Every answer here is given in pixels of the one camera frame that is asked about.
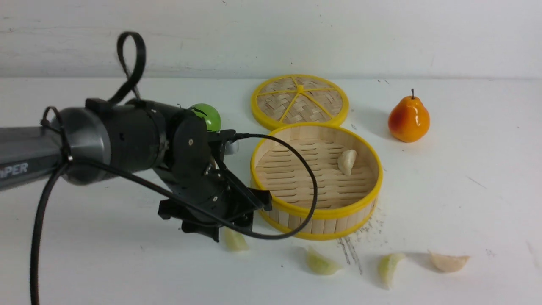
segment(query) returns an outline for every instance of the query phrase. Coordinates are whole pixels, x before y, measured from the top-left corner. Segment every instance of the peeled garlic clove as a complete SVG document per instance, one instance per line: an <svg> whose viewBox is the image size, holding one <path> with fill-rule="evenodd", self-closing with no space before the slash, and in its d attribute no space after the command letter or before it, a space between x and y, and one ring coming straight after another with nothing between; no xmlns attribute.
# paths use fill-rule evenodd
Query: peeled garlic clove
<svg viewBox="0 0 542 305"><path fill-rule="evenodd" d="M226 242L226 247L230 251L247 251L248 244L245 241L243 234L235 232L230 228L224 228L224 240Z"/></svg>
<svg viewBox="0 0 542 305"><path fill-rule="evenodd" d="M311 246L307 250L307 266L316 274L332 275L342 267L335 261L316 252Z"/></svg>
<svg viewBox="0 0 542 305"><path fill-rule="evenodd" d="M457 272L463 269L470 258L470 256L441 255L431 251L429 251L429 254L435 267L444 272Z"/></svg>
<svg viewBox="0 0 542 305"><path fill-rule="evenodd" d="M354 167L354 161L356 161L357 156L357 151L353 149L343 151L343 154L337 159L339 170L343 174L350 176L352 174L352 167Z"/></svg>
<svg viewBox="0 0 542 305"><path fill-rule="evenodd" d="M395 272L395 269L397 268L397 263L399 263L403 258L405 258L405 255L402 253L393 253L390 255L384 256L380 260L380 264L378 264L378 274L380 274L380 278L382 279L382 282L384 285L386 285L386 288L391 288L391 283L393 281L393 273Z"/></svg>

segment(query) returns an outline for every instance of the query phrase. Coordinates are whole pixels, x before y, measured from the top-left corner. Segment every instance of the black cable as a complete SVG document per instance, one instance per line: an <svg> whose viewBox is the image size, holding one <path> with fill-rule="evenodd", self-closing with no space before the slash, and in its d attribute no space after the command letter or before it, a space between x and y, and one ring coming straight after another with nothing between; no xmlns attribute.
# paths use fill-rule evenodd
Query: black cable
<svg viewBox="0 0 542 305"><path fill-rule="evenodd" d="M40 294L38 284L38 264L40 260L40 243L41 231L43 229L43 218L45 216L45 208L55 183L68 168L68 163L63 163L53 172L49 181L43 188L40 202L37 204L36 218L34 219L34 230L32 232L32 245L30 246L30 303L32 305L40 305Z"/></svg>
<svg viewBox="0 0 542 305"><path fill-rule="evenodd" d="M60 130L58 130L58 132L61 133L62 138L63 138L63 146L64 146L63 147L63 152L64 152L64 156L66 157L66 160L55 169L55 171L53 172L53 174L51 175L51 177L47 181L47 184L43 188L43 192L42 192L42 195L41 195L41 198L40 198L40 202L38 203L38 206L37 206L37 209L36 209L36 217L34 219L34 229L33 229L33 233L32 233L32 244L31 244L31 247L30 247L30 303L31 303L31 305L39 305L40 304L39 284L38 284L38 278L39 278L39 276L38 276L38 271L39 271L38 265L39 265L39 257L40 257L40 243L41 243L41 234L42 234L42 229L43 229L43 219L45 217L45 210L47 208L47 202L49 200L49 196L50 196L50 194L51 194L51 192L53 190L53 187L55 186L55 183L58 181L60 176L62 176L62 174L70 166L75 166L77 164L86 164L86 165L89 165L89 166L94 166L94 167L99 168L101 170L105 170L105 171L107 171L107 172L109 172L111 174L114 174L116 176L123 177L123 178L128 179L130 181L133 181L133 182L135 182L135 183L137 183L139 185L147 187L147 188L149 188L149 189L151 189L151 190L153 190L153 191L155 191L155 192L157 192L157 193L159 193L159 194L161 194L163 196L166 196L167 198L173 200L177 204L180 204L180 205L189 207L189 208L191 208L191 209L193 209L195 211L198 211L198 212L208 216L209 218L213 219L214 221L218 222L219 224L222 224L225 227L228 227L228 228L230 228L230 229L232 229L234 231L237 231L237 232L239 232L241 234L244 234L244 235L247 235L247 236L250 236L250 237L253 237L253 238L257 238L257 239L278 240L278 239L285 239L285 238L296 235L301 230L303 230L305 228L305 226L307 226L307 224L311 221L312 216L314 214L314 211L316 209L316 205L318 203L318 184L317 184L317 181L316 181L316 177L314 176L314 173L312 172L310 166L308 165L307 161L305 161L303 156L297 150L295 150L291 145L289 145L285 141L283 141L281 139L278 139L278 138L275 138L273 136L260 135L260 134L237 134L236 138L237 139L244 139L244 138L251 138L251 137L265 138L265 139L275 141L275 142L283 145L284 147L288 148L301 161L303 166L307 169L307 171L309 173L309 176L311 177L312 185L313 185L313 201L312 201L311 209L309 210L309 213L308 213L307 217L305 218L305 220L297 228L291 230L288 233L268 235L268 234L255 233L255 232L247 230L245 228L241 228L239 226L236 226L233 223L231 223L231 222L229 222L229 221L227 221L227 220L225 220L225 219L223 219L221 217L215 216L214 214L206 211L205 209L203 209L203 208L201 208L201 207L199 207L197 205L193 205L190 202L183 201L179 196L172 193L171 191L169 191L167 189L164 189L162 187L159 187L159 186L155 185L154 183L152 183L150 181L147 181L145 179L142 179L142 178L140 178L140 177L138 177L136 175L133 175L133 174L131 174L129 172L126 172L126 171L111 167L109 165L106 165L106 164L103 164L103 163L100 163L100 162L97 162L97 161L91 160L91 159L74 160L71 157L71 155L69 154L69 152L70 152L69 143L66 140L66 135L65 135L65 132L64 132L64 126L63 126L60 114L58 113L58 110L56 108L54 108L54 107L48 107L46 109L45 113L44 113L44 118L42 119L41 123L42 123L42 125L44 127L48 127L50 129L52 129L52 127L50 126L49 122L46 119L47 113L48 113L49 110L55 111L55 113L57 115L57 118L58 118L57 120L59 121L59 125L60 125L60 128L59 128Z"/></svg>
<svg viewBox="0 0 542 305"><path fill-rule="evenodd" d="M126 61L124 60L123 52L124 42L126 41L128 36L131 36L135 43L135 65L132 74L130 74L130 72L128 71ZM124 32L120 34L119 38L117 39L117 56L119 57L120 65L122 66L122 70L126 74L128 80L118 89L115 95L113 95L113 97L108 100L108 103L112 105L120 103L130 91L134 92L137 99L141 99L136 86L141 77L143 76L147 57L145 41L143 40L143 37L141 37L141 35L136 32Z"/></svg>

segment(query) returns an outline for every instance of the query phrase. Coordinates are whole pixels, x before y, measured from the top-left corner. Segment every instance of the yellow spoke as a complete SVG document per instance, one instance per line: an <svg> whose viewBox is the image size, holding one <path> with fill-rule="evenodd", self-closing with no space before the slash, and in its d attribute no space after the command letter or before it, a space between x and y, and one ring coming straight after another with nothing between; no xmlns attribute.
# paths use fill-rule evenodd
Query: yellow spoke
<svg viewBox="0 0 542 305"><path fill-rule="evenodd" d="M309 96L305 92L302 92L301 94L303 94L305 97L307 97L309 100L311 100L311 102L313 102L316 106L320 107L320 109L322 109L330 118L333 118L331 113L329 113L329 111L327 109L325 109L322 105L320 105L319 102L317 102L315 99L313 99L311 96Z"/></svg>
<svg viewBox="0 0 542 305"><path fill-rule="evenodd" d="M299 92L295 95L295 97L292 99L292 101L290 102L290 104L288 105L288 107L286 107L286 110L284 110L284 113L282 114L282 117L280 117L280 120L279 122L282 123L282 121L284 120L284 118L286 117L286 114L288 113L288 111L290 111L290 108L292 108L292 105L294 104L295 102L295 99L298 98L299 96Z"/></svg>
<svg viewBox="0 0 542 305"><path fill-rule="evenodd" d="M314 88L314 89L305 89L305 91L337 91L335 88Z"/></svg>
<svg viewBox="0 0 542 305"><path fill-rule="evenodd" d="M269 95L269 94L275 94L275 93L293 93L293 92L297 92L296 90L279 90L279 91L271 91L271 92L264 92L264 93L258 93L256 94L257 97L260 97L260 96L266 96L266 95Z"/></svg>
<svg viewBox="0 0 542 305"><path fill-rule="evenodd" d="M299 84L298 84L297 81L295 81L295 78L294 78L294 77L291 77L291 78L292 78L292 80L294 81L295 87L296 87L296 88L299 87Z"/></svg>

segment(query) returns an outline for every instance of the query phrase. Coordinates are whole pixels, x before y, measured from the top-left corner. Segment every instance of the white wall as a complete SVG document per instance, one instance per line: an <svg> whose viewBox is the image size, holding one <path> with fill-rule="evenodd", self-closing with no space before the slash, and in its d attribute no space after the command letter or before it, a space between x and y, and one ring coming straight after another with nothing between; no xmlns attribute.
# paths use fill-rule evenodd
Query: white wall
<svg viewBox="0 0 542 305"><path fill-rule="evenodd" d="M0 0L0 76L542 78L540 0Z"/></svg>

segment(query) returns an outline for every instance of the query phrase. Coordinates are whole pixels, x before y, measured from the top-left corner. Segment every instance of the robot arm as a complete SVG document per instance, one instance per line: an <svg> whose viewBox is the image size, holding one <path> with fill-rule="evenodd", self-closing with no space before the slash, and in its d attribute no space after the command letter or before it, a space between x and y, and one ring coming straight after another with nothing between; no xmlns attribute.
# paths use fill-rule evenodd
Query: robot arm
<svg viewBox="0 0 542 305"><path fill-rule="evenodd" d="M74 160L92 159L129 173L153 169L183 201L250 230L253 212L271 209L269 191L247 188L223 163L235 131L208 132L191 110L146 100L113 106L88 99L85 107L58 115ZM55 117L51 126L58 128L59 121ZM65 154L61 135L49 128L0 128L0 190L48 177ZM64 175L75 185L113 177L86 165L70 167ZM163 200L158 214L182 219L184 232L218 241L221 225L201 213Z"/></svg>
<svg viewBox="0 0 542 305"><path fill-rule="evenodd" d="M61 147L60 135L42 127L0 128L0 190L49 176Z"/></svg>

